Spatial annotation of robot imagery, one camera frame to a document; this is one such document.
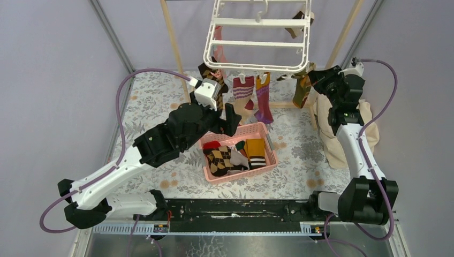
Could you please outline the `olive green striped sock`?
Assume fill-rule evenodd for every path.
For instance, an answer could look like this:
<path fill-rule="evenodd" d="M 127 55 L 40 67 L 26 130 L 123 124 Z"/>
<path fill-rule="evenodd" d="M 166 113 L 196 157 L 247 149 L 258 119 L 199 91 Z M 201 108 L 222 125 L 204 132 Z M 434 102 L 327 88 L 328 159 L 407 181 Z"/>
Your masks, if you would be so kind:
<path fill-rule="evenodd" d="M 293 96 L 293 104 L 302 109 L 306 103 L 306 100 L 311 91 L 311 82 L 308 73 L 316 68 L 316 64 L 313 62 L 309 63 L 308 70 L 302 70 L 293 74 L 285 74 L 277 78 L 277 81 L 283 81 L 286 79 L 296 79 L 296 90 Z"/>

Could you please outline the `dark green sock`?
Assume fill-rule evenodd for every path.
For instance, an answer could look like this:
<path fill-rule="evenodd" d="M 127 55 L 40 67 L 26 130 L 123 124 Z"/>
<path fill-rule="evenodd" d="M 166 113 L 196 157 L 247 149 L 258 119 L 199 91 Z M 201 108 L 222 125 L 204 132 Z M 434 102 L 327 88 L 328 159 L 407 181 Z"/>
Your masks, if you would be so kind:
<path fill-rule="evenodd" d="M 242 141 L 239 141 L 235 144 L 235 148 L 236 150 L 241 153 L 243 156 L 245 157 L 248 157 L 246 151 L 245 151 L 245 145 L 246 145 L 246 142 L 244 140 Z"/>

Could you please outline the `red patterned sock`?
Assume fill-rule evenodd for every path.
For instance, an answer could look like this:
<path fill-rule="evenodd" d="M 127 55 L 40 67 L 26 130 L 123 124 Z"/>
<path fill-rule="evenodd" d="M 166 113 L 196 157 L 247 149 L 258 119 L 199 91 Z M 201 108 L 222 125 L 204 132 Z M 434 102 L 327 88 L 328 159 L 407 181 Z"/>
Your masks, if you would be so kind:
<path fill-rule="evenodd" d="M 203 144 L 202 146 L 202 149 L 205 150 L 205 149 L 213 149 L 213 148 L 217 148 L 217 147 L 220 147 L 221 144 L 218 142 L 218 141 L 210 141 L 210 142 L 206 142 Z"/>

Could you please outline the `pink plastic basket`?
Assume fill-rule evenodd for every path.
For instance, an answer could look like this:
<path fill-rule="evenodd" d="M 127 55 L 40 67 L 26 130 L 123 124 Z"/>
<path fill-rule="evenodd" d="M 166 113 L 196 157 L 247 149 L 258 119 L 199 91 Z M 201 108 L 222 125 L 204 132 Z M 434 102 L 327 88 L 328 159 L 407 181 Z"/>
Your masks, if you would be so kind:
<path fill-rule="evenodd" d="M 226 183 L 239 178 L 246 178 L 251 176 L 260 175 L 262 173 L 271 171 L 278 165 L 278 156 L 275 151 L 272 139 L 268 133 L 268 130 L 264 123 L 257 122 L 253 124 L 247 124 L 243 126 L 238 126 L 236 134 L 232 137 L 229 137 L 225 134 L 216 134 L 213 132 L 208 132 L 205 134 L 198 142 L 198 146 L 202 148 L 205 143 L 211 141 L 217 141 L 221 145 L 233 146 L 234 144 L 245 141 L 247 139 L 263 139 L 265 144 L 265 160 L 266 166 L 264 168 L 258 168 L 250 171 L 241 172 L 235 175 L 228 175 L 223 177 L 215 177 L 211 174 L 208 168 L 208 160 L 204 158 L 203 161 L 203 171 L 205 174 L 205 179 L 211 184 Z"/>

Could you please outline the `grey sock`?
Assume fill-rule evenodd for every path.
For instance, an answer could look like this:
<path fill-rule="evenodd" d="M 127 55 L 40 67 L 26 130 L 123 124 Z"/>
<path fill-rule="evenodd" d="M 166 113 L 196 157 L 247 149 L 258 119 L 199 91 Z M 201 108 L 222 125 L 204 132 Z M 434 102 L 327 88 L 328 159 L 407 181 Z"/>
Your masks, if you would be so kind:
<path fill-rule="evenodd" d="M 232 165 L 228 171 L 229 176 L 250 170 L 248 158 L 236 150 L 230 151 L 229 162 Z"/>

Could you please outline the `mustard yellow striped sock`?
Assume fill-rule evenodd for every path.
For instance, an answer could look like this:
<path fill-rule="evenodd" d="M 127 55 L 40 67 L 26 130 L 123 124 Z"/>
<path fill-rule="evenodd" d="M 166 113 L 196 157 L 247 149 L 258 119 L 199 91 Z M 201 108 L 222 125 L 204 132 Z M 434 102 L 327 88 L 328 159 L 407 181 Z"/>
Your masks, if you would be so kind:
<path fill-rule="evenodd" d="M 247 139 L 244 150 L 249 160 L 251 169 L 258 169 L 266 166 L 264 139 Z"/>

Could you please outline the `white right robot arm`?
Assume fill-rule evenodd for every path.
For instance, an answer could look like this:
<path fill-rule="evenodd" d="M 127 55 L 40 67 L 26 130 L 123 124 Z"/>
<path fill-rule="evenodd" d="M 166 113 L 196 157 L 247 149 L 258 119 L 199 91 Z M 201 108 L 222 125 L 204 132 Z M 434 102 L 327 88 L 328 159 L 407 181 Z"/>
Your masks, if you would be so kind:
<path fill-rule="evenodd" d="M 328 124 L 342 147 L 351 177 L 342 193 L 315 191 L 307 206 L 308 216 L 319 221 L 332 213 L 355 224 L 394 222 L 392 208 L 399 188 L 394 180 L 386 179 L 375 161 L 359 110 L 365 80 L 359 72 L 342 71 L 338 66 L 310 71 L 308 77 L 315 91 L 332 105 Z"/>

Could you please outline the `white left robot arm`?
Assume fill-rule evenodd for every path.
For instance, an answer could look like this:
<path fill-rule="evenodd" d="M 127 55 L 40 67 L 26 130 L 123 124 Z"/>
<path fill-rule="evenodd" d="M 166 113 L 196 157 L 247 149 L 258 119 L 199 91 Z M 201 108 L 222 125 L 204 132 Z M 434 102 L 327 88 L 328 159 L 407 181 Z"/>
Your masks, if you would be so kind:
<path fill-rule="evenodd" d="M 177 159 L 205 134 L 213 132 L 233 136 L 241 120 L 232 104 L 220 111 L 196 103 L 184 103 L 169 113 L 168 119 L 138 136 L 123 156 L 81 180 L 63 179 L 60 195 L 68 205 L 66 220 L 78 229 L 87 229 L 106 218 L 147 217 L 153 221 L 168 219 L 168 206 L 159 190 L 142 194 L 116 194 L 122 184 L 164 163 Z"/>

